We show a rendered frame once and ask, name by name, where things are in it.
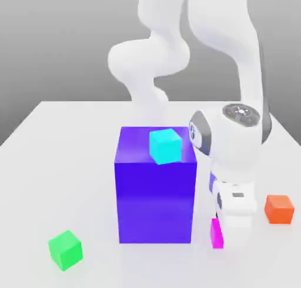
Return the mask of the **small cyan cube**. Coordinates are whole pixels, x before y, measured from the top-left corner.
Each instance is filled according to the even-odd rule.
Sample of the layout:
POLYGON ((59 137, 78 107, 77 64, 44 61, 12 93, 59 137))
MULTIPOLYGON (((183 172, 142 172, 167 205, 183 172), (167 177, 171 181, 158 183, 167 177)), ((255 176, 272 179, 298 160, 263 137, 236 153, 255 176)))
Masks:
POLYGON ((158 165, 182 160, 182 138, 172 128, 149 133, 149 154, 158 165))

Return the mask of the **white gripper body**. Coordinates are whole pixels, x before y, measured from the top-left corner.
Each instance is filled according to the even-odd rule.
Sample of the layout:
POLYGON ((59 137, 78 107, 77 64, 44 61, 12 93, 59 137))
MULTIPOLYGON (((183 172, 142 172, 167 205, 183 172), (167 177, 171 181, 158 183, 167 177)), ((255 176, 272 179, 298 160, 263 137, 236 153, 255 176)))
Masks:
POLYGON ((256 209, 257 204, 251 206, 222 206, 220 221, 224 245, 245 245, 248 242, 256 209))

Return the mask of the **small green cube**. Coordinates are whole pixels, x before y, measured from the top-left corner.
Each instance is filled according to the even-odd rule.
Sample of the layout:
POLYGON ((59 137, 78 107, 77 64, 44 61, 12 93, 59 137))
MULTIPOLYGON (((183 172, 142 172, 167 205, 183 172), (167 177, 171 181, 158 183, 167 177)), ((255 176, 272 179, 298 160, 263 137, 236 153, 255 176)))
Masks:
POLYGON ((52 260, 63 272, 83 259, 82 243, 70 230, 50 239, 48 247, 52 260))

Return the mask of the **large purple box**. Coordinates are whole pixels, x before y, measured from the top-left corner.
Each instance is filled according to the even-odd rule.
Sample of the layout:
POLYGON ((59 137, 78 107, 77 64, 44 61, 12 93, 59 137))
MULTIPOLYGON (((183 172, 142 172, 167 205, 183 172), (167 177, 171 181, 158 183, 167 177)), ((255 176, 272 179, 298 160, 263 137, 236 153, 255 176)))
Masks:
POLYGON ((120 131, 115 186, 120 243, 190 243, 197 161, 187 127, 175 127, 182 138, 182 160, 158 165, 149 154, 149 134, 157 127, 120 131))

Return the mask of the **small magenta cube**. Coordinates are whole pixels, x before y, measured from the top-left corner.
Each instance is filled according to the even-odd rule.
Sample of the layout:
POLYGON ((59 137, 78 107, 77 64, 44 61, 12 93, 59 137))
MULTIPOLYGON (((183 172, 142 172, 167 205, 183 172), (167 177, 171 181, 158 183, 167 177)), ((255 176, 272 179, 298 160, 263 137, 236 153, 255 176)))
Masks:
POLYGON ((210 238, 214 249, 223 249, 224 241, 218 218, 212 218, 210 226, 210 238))

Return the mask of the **small orange cube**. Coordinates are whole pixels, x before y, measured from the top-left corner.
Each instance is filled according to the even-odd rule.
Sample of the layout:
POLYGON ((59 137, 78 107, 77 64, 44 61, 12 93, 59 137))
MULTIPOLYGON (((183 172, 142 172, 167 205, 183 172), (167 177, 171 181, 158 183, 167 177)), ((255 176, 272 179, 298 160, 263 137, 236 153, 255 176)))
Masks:
POLYGON ((295 207, 287 195, 267 195, 265 214, 270 224, 289 225, 295 207))

